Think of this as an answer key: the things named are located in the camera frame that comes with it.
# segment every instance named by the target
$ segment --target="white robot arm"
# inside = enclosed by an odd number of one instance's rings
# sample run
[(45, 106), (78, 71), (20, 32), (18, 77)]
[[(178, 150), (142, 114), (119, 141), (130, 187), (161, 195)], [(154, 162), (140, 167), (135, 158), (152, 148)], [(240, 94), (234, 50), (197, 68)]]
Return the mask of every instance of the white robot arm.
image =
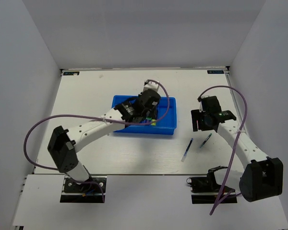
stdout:
[[(193, 131), (214, 129), (233, 148), (239, 124), (231, 111), (222, 111), (216, 96), (200, 98), (199, 110), (192, 110)], [(241, 191), (247, 201), (255, 201), (282, 193), (283, 164), (279, 158), (270, 158), (253, 141), (241, 133), (236, 145), (236, 155), (244, 172), (231, 170), (226, 186)], [(210, 169), (207, 184), (218, 190), (227, 167)]]
[(68, 174), (79, 182), (89, 181), (90, 174), (79, 162), (77, 153), (94, 140), (126, 128), (124, 122), (140, 123), (145, 120), (161, 99), (157, 93), (158, 88), (157, 83), (146, 81), (143, 92), (138, 97), (127, 99), (101, 116), (103, 119), (122, 123), (93, 120), (68, 129), (56, 127), (50, 138), (48, 151), (59, 172)]

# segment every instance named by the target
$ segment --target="gray wall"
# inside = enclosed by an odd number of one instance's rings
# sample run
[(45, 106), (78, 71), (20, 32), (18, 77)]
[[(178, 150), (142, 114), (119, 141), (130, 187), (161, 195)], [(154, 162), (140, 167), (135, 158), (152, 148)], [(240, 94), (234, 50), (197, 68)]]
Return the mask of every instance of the gray wall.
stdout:
[(288, 220), (288, 1), (265, 3), (230, 70), (248, 101), (250, 136), (284, 164), (280, 200)]
[[(24, 177), (30, 126), (51, 109), (60, 71), (21, 0), (0, 0), (0, 230), (9, 229)], [(42, 129), (31, 137), (35, 160)]]
[(24, 0), (61, 69), (230, 65), (264, 0)]

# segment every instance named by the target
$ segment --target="pen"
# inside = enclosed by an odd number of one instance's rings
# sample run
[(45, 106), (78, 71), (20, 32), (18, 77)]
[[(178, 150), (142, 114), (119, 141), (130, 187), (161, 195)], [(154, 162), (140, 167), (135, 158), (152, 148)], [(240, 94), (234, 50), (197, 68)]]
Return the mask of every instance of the pen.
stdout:
[(186, 157), (187, 157), (187, 153), (188, 153), (189, 148), (190, 148), (190, 146), (191, 146), (191, 144), (192, 144), (192, 141), (193, 141), (193, 138), (191, 138), (190, 143), (189, 143), (186, 151), (184, 152), (184, 155), (183, 155), (183, 157), (182, 157), (182, 159), (181, 159), (182, 162), (184, 162), (184, 159), (186, 159)]
[(209, 138), (212, 136), (212, 133), (209, 134), (209, 136), (204, 140), (204, 142), (200, 145), (200, 149), (206, 144), (206, 142), (209, 140)]

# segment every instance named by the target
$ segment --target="white platform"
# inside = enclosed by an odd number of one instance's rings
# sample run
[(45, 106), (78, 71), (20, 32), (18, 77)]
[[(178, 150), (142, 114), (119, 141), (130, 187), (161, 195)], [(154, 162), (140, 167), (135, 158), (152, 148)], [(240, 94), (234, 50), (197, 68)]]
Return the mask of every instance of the white platform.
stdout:
[(63, 175), (29, 175), (14, 226), (24, 230), (280, 230), (278, 197), (249, 203), (193, 205), (188, 176), (108, 176), (104, 204), (60, 203)]
[[(77, 76), (62, 76), (52, 115), (78, 114), (100, 116), (111, 108), (114, 95), (137, 95), (146, 79), (160, 81), (177, 103), (177, 129), (173, 136), (150, 134), (111, 134), (94, 141), (78, 153), (91, 174), (198, 174), (219, 165), (228, 165), (231, 148), (214, 131), (199, 152), (199, 145), (210, 131), (193, 132), (191, 110), (198, 109), (197, 97), (210, 86), (228, 85), (224, 74), (206, 70), (108, 70), (81, 71)], [(236, 115), (228, 89), (214, 89), (223, 110)], [(77, 126), (87, 120), (58, 118), (51, 120), (37, 162), (55, 167), (47, 151), (53, 129)], [(185, 162), (181, 158), (194, 138)], [(241, 170), (235, 158), (232, 169)], [(36, 168), (35, 173), (58, 173)]]

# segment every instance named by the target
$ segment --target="blue plastic bin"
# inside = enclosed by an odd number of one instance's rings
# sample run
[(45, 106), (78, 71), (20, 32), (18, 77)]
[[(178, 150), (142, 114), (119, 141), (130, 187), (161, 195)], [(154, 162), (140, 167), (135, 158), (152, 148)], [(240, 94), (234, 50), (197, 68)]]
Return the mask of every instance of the blue plastic bin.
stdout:
[[(119, 103), (124, 102), (127, 98), (134, 96), (127, 95), (115, 95), (113, 97), (112, 108)], [(158, 116), (160, 118), (167, 110), (168, 101), (166, 97), (161, 97), (159, 104), (157, 105)], [(176, 116), (176, 100), (174, 97), (169, 98), (169, 111), (168, 114), (155, 126), (129, 126), (125, 129), (116, 131), (119, 133), (152, 133), (152, 134), (166, 134), (173, 135), (174, 130), (177, 127), (177, 116)]]

